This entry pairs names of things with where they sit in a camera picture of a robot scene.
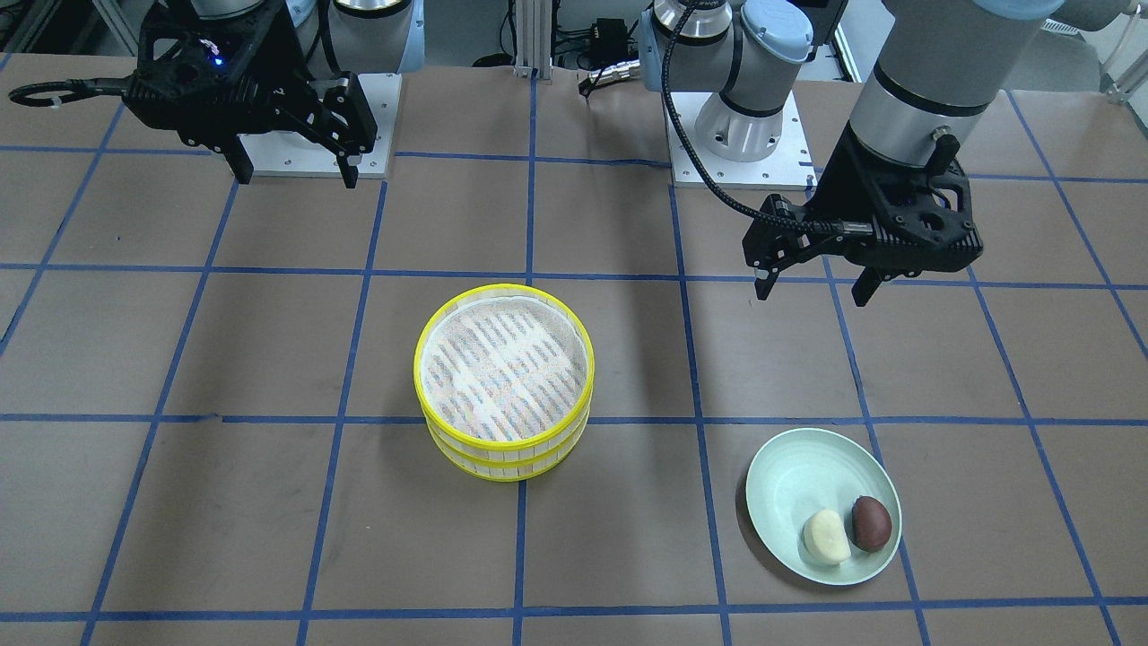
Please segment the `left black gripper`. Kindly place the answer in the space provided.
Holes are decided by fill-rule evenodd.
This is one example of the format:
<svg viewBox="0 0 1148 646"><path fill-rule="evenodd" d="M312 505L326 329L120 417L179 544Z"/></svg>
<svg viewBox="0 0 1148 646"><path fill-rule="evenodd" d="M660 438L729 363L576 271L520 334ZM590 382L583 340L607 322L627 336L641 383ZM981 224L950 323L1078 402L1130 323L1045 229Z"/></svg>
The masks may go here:
<svg viewBox="0 0 1148 646"><path fill-rule="evenodd" d="M895 275L959 273L984 252L974 221L970 184L957 159L961 142L943 131L926 143L926 163L909 168L882 158L845 127L814 196L802 205L768 196L765 215L742 241L754 270L757 299L796 263L838 255L864 268L850 295L858 308Z"/></svg>

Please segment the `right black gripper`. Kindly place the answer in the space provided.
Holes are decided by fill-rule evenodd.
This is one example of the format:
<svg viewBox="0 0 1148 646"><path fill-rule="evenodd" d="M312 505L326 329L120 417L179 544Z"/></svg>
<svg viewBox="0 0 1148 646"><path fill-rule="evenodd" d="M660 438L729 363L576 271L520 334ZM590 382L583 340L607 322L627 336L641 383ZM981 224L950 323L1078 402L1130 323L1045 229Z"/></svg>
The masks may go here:
<svg viewBox="0 0 1148 646"><path fill-rule="evenodd" d="M240 185L254 176L241 135L287 131L319 143L336 156L348 189L377 143L352 73L312 76L284 1L152 3L123 102L145 126L224 154Z"/></svg>

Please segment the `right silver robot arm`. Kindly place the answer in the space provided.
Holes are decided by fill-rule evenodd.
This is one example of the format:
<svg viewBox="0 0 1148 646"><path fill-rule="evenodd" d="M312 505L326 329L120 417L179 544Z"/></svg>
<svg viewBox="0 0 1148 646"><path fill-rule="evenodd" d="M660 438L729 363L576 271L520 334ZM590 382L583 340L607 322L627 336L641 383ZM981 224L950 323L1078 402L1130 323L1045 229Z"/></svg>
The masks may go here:
<svg viewBox="0 0 1148 646"><path fill-rule="evenodd" d="M401 89L425 62L420 1L157 1L123 102L255 177L383 179Z"/></svg>

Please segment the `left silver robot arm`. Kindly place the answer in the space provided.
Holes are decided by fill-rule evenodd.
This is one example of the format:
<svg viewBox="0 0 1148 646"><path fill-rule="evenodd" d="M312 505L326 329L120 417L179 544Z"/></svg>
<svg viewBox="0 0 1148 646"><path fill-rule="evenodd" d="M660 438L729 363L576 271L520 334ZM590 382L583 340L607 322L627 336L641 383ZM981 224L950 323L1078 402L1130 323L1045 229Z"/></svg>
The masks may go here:
<svg viewBox="0 0 1148 646"><path fill-rule="evenodd" d="M804 3L656 1L639 17L639 65L701 182L751 218L744 260L758 299L784 270L839 255L861 274L864 306L882 283L959 273L979 258L960 148L1046 20L1099 31L1141 1L889 1L892 29L812 199L743 204L700 150L737 163L779 142L788 95L817 46Z"/></svg>

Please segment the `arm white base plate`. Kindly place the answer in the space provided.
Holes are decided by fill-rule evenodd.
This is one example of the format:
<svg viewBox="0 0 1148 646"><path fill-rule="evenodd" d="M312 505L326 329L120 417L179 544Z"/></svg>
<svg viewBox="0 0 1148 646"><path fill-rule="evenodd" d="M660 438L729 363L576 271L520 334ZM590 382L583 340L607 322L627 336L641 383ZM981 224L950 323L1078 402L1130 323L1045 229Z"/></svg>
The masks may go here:
<svg viewBox="0 0 1148 646"><path fill-rule="evenodd" d="M718 93L674 92L683 132L701 168L724 189L813 189L817 185L796 95L766 118L723 106Z"/></svg>
<svg viewBox="0 0 1148 646"><path fill-rule="evenodd" d="M395 147L396 120L401 107L404 77L401 73L360 73L360 89L377 119L377 143L372 151L360 153L355 165L360 179L385 179L389 176ZM245 151L253 162L255 177L303 177L304 179L339 179L334 153L320 143L288 131L269 134L241 134Z"/></svg>

